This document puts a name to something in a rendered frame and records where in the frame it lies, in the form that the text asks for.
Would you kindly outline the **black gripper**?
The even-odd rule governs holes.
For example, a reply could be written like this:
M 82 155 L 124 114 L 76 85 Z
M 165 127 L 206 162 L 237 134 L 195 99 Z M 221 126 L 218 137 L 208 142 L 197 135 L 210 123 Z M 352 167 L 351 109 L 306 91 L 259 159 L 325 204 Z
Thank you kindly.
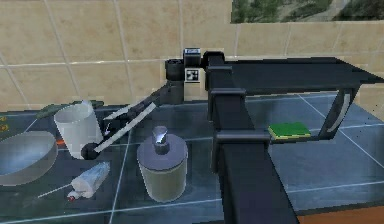
M 81 158 L 94 160 L 105 148 L 123 137 L 139 124 L 158 105 L 182 104 L 184 101 L 184 62 L 182 59 L 168 59 L 164 63 L 166 83 L 139 102 L 123 107 L 104 117 L 100 124 L 102 139 L 85 144 Z

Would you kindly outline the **white mug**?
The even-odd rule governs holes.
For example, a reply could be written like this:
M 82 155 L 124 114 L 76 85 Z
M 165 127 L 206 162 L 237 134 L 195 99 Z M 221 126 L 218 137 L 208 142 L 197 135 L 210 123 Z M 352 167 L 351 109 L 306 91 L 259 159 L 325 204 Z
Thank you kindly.
M 72 157 L 82 159 L 81 150 L 88 143 L 103 140 L 92 104 L 82 101 L 66 106 L 54 115 L 54 122 Z

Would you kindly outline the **grey soap dispenser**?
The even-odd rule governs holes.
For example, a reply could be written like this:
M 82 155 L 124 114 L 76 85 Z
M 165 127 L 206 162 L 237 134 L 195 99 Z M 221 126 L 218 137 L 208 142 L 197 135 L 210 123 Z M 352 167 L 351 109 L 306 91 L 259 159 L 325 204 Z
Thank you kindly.
M 137 149 L 137 162 L 148 195 L 156 202 L 178 199 L 186 187 L 188 147 L 169 134 L 165 126 L 156 126 L 152 135 Z

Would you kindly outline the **white spray bottle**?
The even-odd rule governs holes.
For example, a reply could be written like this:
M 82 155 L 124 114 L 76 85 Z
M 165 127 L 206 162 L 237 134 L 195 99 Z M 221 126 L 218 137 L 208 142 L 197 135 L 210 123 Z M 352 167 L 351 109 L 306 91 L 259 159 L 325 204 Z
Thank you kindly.
M 71 181 L 73 190 L 68 193 L 69 201 L 83 198 L 92 198 L 110 172 L 110 163 L 101 162 L 84 171 Z

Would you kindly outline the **grey bowl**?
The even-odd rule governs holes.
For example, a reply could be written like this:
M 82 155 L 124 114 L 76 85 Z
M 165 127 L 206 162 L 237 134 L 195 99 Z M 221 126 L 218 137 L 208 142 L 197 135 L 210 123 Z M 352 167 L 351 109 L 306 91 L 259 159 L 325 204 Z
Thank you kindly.
M 28 131 L 0 141 L 0 186 L 27 184 L 42 177 L 58 155 L 56 138 Z

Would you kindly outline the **green sponge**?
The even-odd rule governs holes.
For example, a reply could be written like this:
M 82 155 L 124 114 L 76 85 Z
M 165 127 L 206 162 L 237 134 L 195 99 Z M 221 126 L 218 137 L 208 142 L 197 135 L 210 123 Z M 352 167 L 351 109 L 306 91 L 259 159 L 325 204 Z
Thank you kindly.
M 301 122 L 271 124 L 268 131 L 276 140 L 311 136 L 309 129 Z

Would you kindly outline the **window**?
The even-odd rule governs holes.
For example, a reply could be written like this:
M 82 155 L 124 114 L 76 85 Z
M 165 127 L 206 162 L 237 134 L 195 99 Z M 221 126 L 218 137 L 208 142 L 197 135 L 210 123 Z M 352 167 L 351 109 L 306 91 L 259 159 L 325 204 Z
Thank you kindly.
M 384 0 L 233 0 L 231 22 L 384 20 Z

